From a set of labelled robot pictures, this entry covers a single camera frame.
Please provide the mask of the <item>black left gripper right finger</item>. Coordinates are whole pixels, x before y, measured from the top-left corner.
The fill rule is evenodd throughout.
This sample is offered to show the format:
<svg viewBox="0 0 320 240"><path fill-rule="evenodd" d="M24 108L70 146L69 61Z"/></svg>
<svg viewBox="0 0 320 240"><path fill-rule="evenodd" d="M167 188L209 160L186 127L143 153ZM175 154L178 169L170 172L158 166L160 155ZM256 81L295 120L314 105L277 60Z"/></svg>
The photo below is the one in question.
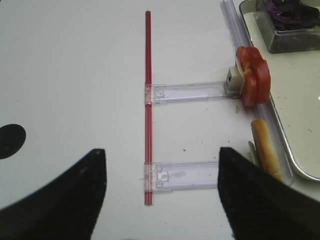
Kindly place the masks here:
<svg viewBox="0 0 320 240"><path fill-rule="evenodd" d="M318 240L320 203L221 147L217 189L236 240Z"/></svg>

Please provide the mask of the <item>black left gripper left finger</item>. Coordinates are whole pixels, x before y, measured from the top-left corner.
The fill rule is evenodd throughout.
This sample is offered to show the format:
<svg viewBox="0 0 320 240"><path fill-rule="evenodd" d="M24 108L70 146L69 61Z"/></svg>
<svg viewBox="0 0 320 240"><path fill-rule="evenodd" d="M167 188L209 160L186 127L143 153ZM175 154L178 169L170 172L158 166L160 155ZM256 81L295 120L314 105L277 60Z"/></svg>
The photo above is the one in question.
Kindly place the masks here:
<svg viewBox="0 0 320 240"><path fill-rule="evenodd" d="M31 195L0 211L2 240L89 240L107 190L104 149L93 149Z"/></svg>

